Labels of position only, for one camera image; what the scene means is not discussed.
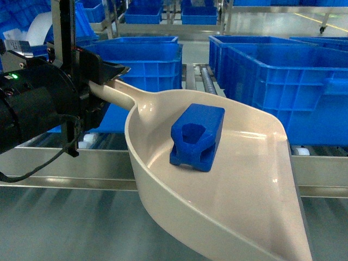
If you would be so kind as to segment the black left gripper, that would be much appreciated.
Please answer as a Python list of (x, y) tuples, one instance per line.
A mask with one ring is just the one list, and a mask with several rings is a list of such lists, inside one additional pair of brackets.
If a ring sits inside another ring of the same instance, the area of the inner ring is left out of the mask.
[[(48, 57), (55, 60), (53, 43), (48, 44)], [(55, 120), (48, 120), (49, 132), (73, 132), (73, 121), (66, 116), (77, 116), (82, 120), (83, 131), (98, 128), (110, 106), (109, 102), (93, 95), (89, 82), (102, 85), (127, 74), (131, 68), (122, 64), (103, 61), (101, 57), (80, 46), (73, 50), (71, 72), (52, 65), (47, 69), (46, 89), (54, 104)]]

